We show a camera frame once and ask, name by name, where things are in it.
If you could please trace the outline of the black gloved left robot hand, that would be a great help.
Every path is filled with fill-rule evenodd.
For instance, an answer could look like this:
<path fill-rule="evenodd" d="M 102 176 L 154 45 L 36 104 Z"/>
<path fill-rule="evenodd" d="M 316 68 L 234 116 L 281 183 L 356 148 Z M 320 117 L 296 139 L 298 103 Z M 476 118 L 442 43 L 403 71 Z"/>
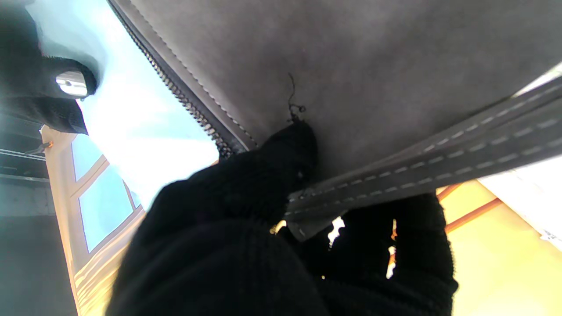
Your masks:
<path fill-rule="evenodd" d="M 260 148 L 158 193 L 133 236 L 107 316 L 450 316 L 458 289 L 435 192 L 347 212 L 298 242 L 272 234 L 318 163 L 295 120 Z"/>

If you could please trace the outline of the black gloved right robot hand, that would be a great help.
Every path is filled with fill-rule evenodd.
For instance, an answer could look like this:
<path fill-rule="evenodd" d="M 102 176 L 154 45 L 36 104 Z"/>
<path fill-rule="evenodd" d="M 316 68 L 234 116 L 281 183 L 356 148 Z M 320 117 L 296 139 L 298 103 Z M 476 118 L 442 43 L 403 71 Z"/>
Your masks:
<path fill-rule="evenodd" d="M 96 76 L 76 60 L 43 54 L 29 4 L 1 2 L 1 110 L 59 132 L 86 135 L 78 100 L 96 92 Z"/>

